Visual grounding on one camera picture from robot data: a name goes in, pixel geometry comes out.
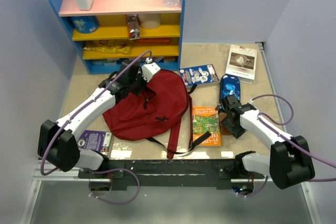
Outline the red backpack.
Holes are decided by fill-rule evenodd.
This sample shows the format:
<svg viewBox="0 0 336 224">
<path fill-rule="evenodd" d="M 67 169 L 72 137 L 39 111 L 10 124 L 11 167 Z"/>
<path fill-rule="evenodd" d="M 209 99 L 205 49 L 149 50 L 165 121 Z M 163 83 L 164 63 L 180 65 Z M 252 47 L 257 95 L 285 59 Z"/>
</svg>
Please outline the red backpack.
<svg viewBox="0 0 336 224">
<path fill-rule="evenodd" d="M 192 97 L 175 72 L 160 70 L 139 95 L 129 94 L 103 113 L 110 132 L 127 141 L 146 139 L 169 132 L 167 158 L 178 155 L 177 144 L 184 115 L 192 118 Z"/>
</svg>

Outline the brown leather wallet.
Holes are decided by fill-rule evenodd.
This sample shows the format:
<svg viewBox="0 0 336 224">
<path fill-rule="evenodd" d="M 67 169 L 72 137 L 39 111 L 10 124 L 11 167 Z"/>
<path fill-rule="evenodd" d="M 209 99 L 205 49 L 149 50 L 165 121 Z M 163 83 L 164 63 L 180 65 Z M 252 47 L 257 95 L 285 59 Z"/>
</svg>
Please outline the brown leather wallet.
<svg viewBox="0 0 336 224">
<path fill-rule="evenodd" d="M 218 113 L 220 133 L 222 135 L 232 135 L 232 116 L 226 112 L 219 111 Z"/>
</svg>

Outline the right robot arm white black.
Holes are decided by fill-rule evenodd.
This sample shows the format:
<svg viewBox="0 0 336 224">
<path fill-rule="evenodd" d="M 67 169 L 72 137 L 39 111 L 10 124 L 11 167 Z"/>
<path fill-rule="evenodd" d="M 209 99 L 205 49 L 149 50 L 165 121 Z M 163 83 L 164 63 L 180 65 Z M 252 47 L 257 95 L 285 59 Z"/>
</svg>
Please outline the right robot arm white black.
<svg viewBox="0 0 336 224">
<path fill-rule="evenodd" d="M 235 138 L 252 133 L 270 151 L 268 156 L 255 151 L 235 156 L 234 173 L 246 178 L 251 173 L 268 176 L 280 189 L 309 181 L 315 177 L 307 140 L 292 136 L 266 121 L 251 103 L 241 104 L 234 95 L 221 100 L 226 117 L 221 121 Z"/>
</svg>

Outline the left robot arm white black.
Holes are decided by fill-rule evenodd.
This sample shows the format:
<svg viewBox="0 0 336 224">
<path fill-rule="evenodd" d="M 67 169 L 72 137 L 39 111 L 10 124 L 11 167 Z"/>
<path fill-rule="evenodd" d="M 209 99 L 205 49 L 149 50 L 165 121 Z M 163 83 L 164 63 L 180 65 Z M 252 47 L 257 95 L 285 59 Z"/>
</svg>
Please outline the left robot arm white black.
<svg viewBox="0 0 336 224">
<path fill-rule="evenodd" d="M 54 170 L 67 172 L 74 167 L 91 171 L 97 178 L 108 174 L 108 159 L 95 150 L 79 148 L 77 139 L 104 112 L 116 106 L 129 94 L 139 94 L 161 70 L 155 63 L 142 66 L 125 61 L 119 71 L 103 80 L 81 105 L 56 122 L 46 120 L 40 127 L 38 155 L 42 158 L 40 173 L 47 176 Z M 45 171 L 45 164 L 54 170 Z"/>
</svg>

